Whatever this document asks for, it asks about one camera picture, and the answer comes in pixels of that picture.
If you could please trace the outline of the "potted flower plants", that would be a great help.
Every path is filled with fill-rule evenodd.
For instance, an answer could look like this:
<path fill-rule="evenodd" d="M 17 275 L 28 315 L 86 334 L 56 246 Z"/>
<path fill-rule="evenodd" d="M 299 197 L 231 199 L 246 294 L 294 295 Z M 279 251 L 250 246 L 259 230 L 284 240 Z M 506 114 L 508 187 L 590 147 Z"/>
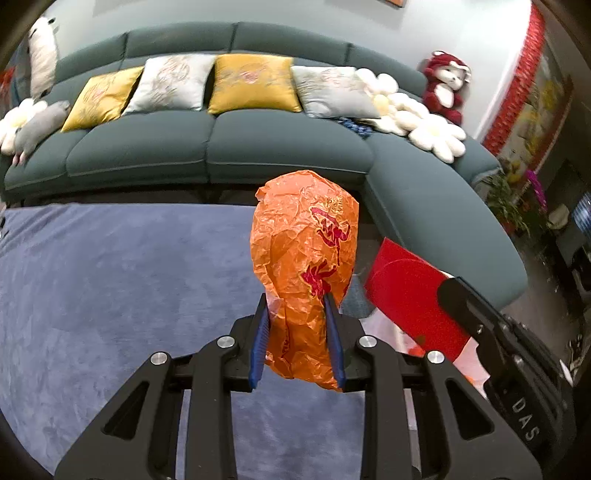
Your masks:
<path fill-rule="evenodd" d="M 485 203 L 508 235 L 538 235 L 550 229 L 545 190 L 529 164 L 506 162 L 482 184 Z"/>

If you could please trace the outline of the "blue patterned floor rug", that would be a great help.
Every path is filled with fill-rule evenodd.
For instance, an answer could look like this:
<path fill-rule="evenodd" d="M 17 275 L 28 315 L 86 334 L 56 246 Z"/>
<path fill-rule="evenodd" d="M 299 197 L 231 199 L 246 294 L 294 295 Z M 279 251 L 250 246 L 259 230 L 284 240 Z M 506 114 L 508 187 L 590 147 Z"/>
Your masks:
<path fill-rule="evenodd" d="M 339 312 L 356 319 L 365 319 L 374 310 L 374 305 L 366 297 L 366 290 L 360 277 L 353 274 L 351 282 L 349 282 L 348 292 L 339 307 Z"/>

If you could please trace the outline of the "red envelope card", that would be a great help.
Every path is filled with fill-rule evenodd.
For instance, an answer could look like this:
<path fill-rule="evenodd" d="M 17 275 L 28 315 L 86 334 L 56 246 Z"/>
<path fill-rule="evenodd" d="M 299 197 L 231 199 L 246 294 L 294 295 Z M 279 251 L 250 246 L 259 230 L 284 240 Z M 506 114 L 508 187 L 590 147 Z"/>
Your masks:
<path fill-rule="evenodd" d="M 438 304 L 437 289 L 448 278 L 418 255 L 385 239 L 366 281 L 366 295 L 414 345 L 455 361 L 470 336 Z"/>

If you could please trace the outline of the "yellow cushion far left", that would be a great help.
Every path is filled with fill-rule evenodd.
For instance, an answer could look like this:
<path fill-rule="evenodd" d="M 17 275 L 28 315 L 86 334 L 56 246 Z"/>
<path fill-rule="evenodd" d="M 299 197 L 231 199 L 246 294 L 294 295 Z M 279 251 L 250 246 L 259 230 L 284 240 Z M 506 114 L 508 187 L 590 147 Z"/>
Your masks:
<path fill-rule="evenodd" d="M 144 67 L 133 67 L 90 78 L 77 97 L 61 132 L 91 129 L 118 119 Z"/>

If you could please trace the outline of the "white flower pillow upper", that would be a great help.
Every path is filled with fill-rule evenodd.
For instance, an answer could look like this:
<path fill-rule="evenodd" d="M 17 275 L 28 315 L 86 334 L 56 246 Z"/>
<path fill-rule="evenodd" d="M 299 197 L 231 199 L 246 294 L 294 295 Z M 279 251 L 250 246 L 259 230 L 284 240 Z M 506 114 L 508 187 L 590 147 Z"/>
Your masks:
<path fill-rule="evenodd" d="M 356 69 L 356 76 L 365 84 L 365 91 L 381 117 L 390 114 L 390 95 L 399 90 L 399 83 L 388 73 L 375 74 L 368 68 Z"/>

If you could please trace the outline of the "white flower pillow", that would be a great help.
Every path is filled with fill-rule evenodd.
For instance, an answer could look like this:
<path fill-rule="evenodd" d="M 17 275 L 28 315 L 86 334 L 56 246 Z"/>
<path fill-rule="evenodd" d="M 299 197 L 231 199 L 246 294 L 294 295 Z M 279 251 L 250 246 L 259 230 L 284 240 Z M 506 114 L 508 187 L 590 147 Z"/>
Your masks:
<path fill-rule="evenodd" d="M 443 116 L 405 93 L 370 95 L 380 113 L 367 122 L 377 131 L 407 138 L 415 147 L 433 153 L 446 164 L 453 164 L 466 153 L 466 132 Z"/>
<path fill-rule="evenodd" d="M 390 114 L 390 95 L 399 90 L 399 83 L 388 73 L 375 74 L 368 68 L 356 69 L 356 76 L 365 84 L 365 91 L 381 117 Z"/>
<path fill-rule="evenodd" d="M 44 100 L 24 99 L 18 106 L 6 113 L 1 120 L 0 144 L 1 154 L 5 156 L 15 153 L 17 130 L 26 125 L 36 114 L 48 107 Z"/>

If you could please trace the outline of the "grey embroidered cushion left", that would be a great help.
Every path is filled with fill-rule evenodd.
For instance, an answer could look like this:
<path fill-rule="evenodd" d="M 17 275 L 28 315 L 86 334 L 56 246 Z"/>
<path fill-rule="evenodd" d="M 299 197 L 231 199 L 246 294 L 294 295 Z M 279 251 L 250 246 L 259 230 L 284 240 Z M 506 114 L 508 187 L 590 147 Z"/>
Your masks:
<path fill-rule="evenodd" d="M 204 92 L 216 56 L 178 54 L 146 60 L 137 88 L 122 115 L 204 106 Z"/>

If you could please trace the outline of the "white panda plush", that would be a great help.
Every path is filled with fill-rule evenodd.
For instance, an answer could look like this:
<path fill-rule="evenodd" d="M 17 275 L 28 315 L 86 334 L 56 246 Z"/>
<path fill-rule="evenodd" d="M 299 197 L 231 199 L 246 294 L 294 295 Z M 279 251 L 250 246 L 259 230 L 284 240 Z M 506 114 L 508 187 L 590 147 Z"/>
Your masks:
<path fill-rule="evenodd" d="M 39 17 L 28 35 L 30 59 L 30 94 L 35 100 L 42 98 L 53 87 L 58 60 L 53 27 L 46 17 Z"/>

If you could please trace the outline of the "orange plastic bag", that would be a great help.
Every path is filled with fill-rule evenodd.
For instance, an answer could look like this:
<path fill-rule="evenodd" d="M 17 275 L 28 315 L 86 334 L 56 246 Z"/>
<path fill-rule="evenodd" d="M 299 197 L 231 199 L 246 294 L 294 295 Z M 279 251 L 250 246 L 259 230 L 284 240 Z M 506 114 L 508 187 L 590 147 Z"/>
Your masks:
<path fill-rule="evenodd" d="M 311 170 L 278 176 L 256 192 L 250 255 L 266 291 L 266 364 L 286 379 L 335 390 L 325 295 L 341 304 L 356 264 L 359 203 Z"/>

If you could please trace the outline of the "white flower pillow lower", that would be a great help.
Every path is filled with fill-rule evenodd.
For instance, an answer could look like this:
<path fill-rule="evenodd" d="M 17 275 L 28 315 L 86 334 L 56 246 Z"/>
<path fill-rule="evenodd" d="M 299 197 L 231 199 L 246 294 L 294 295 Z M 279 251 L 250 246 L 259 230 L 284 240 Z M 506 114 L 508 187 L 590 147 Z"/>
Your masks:
<path fill-rule="evenodd" d="M 380 113 L 367 122 L 377 131 L 407 138 L 415 147 L 433 153 L 446 164 L 453 164 L 466 153 L 466 132 L 443 116 L 405 93 L 370 95 Z"/>

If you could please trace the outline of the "red white teddy bear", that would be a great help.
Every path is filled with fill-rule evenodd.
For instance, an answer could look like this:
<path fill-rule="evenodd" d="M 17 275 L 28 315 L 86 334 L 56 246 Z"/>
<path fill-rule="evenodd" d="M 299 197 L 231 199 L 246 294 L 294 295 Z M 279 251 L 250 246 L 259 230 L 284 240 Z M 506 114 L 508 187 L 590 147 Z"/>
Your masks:
<path fill-rule="evenodd" d="M 443 50 L 432 53 L 424 68 L 427 88 L 423 103 L 432 114 L 441 115 L 449 122 L 461 126 L 464 104 L 461 90 L 471 82 L 472 69 L 455 55 Z"/>

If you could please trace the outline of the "grey embroidered cushion right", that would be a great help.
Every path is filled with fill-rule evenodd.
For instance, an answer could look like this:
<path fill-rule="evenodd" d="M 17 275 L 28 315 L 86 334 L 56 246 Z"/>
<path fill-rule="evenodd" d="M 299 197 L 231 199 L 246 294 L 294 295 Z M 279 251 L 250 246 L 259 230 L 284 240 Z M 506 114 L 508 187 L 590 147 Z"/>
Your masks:
<path fill-rule="evenodd" d="M 312 118 L 380 117 L 355 67 L 292 66 L 291 73 L 304 112 Z"/>

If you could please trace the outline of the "grey mouse plush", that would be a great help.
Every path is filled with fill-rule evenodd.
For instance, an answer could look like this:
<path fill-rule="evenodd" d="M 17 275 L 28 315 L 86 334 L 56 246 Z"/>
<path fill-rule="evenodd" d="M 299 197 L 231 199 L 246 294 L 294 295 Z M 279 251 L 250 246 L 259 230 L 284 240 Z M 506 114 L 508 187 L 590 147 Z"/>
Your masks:
<path fill-rule="evenodd" d="M 12 164 L 23 164 L 40 143 L 59 130 L 65 123 L 70 109 L 68 101 L 55 102 L 35 114 L 28 123 L 19 128 L 14 141 Z"/>

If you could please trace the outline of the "white flower pillow left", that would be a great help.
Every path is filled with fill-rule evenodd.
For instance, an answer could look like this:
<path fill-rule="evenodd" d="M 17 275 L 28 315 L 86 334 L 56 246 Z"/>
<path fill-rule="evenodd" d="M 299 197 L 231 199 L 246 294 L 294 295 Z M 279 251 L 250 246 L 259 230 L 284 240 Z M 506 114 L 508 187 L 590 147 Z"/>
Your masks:
<path fill-rule="evenodd" d="M 15 153 L 17 130 L 26 125 L 36 114 L 48 107 L 44 100 L 24 99 L 18 106 L 6 113 L 1 120 L 0 144 L 1 154 L 5 156 Z"/>

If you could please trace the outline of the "blue beaded item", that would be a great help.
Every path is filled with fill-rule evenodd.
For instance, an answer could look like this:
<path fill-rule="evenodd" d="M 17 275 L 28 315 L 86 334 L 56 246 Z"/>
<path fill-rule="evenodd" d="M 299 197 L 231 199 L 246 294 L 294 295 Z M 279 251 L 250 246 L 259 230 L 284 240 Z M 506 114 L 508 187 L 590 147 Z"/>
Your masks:
<path fill-rule="evenodd" d="M 356 133 L 356 135 L 360 136 L 363 139 L 367 139 L 370 135 L 373 134 L 374 130 L 372 127 L 367 126 L 363 123 L 358 123 L 353 119 L 341 117 L 337 120 L 339 125 L 344 126 L 349 131 Z"/>

